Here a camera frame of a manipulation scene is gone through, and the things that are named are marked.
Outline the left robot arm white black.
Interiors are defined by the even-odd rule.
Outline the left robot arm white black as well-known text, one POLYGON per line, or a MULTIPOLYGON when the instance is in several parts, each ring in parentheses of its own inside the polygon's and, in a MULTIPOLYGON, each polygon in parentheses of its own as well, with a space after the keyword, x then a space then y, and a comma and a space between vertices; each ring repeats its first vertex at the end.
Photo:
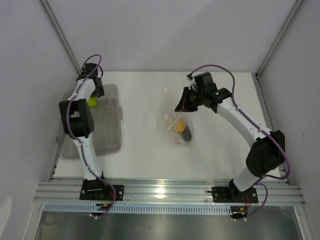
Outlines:
POLYGON ((103 171, 98 164, 93 143, 94 119, 90 110, 90 98, 98 99, 105 95, 100 66, 85 63, 76 79, 76 88, 71 96, 59 103, 60 117, 64 132, 72 139, 83 162, 83 182, 97 200, 108 196, 109 188, 103 184, 103 171))

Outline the purple toy eggplant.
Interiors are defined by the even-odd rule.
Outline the purple toy eggplant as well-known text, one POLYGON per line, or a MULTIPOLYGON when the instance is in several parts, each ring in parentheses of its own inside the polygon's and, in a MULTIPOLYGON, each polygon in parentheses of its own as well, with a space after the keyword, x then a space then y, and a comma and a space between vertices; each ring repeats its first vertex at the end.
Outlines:
POLYGON ((192 133, 188 125, 186 125, 184 130, 181 132, 181 136, 186 142, 190 142, 192 140, 192 133))

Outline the clear zip top bag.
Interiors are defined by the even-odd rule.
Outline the clear zip top bag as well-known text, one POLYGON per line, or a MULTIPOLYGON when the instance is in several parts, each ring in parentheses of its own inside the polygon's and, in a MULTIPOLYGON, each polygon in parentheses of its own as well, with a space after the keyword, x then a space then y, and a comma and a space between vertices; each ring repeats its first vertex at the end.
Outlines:
POLYGON ((193 129, 190 119, 184 112, 175 112, 179 100, 171 94, 168 89, 162 91, 162 95, 154 109, 154 119, 156 130, 161 140, 175 146, 190 147, 193 142, 193 129), (191 141, 183 139, 181 132, 176 132, 176 125, 180 120, 184 120, 192 133, 191 141))

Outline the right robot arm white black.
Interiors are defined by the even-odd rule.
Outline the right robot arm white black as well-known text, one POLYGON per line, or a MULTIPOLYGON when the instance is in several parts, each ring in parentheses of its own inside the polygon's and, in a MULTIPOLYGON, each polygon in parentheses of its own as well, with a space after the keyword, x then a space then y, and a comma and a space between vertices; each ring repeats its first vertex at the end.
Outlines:
POLYGON ((285 162, 285 136, 254 122, 236 104, 234 95, 227 88, 218 88, 209 72, 188 75, 191 84, 184 87, 175 112, 196 112, 200 106, 211 109, 228 121, 246 140, 250 151, 245 168, 228 184, 228 196, 239 202, 248 190, 267 174, 285 162))

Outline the orange toy lemon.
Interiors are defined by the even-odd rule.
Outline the orange toy lemon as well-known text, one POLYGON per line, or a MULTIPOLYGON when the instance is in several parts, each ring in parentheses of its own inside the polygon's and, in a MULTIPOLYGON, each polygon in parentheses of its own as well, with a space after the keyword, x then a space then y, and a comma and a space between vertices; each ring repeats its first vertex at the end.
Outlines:
POLYGON ((183 119, 181 119, 175 126, 175 130, 177 133, 182 133, 186 129, 186 123, 183 119))

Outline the yellow-green toy pear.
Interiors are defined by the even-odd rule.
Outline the yellow-green toy pear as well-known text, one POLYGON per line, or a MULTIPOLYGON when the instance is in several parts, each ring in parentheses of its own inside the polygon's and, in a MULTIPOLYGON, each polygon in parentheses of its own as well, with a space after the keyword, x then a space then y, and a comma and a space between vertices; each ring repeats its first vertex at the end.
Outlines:
POLYGON ((90 108, 94 108, 98 104, 98 98, 95 96, 91 96, 87 101, 87 104, 90 108))

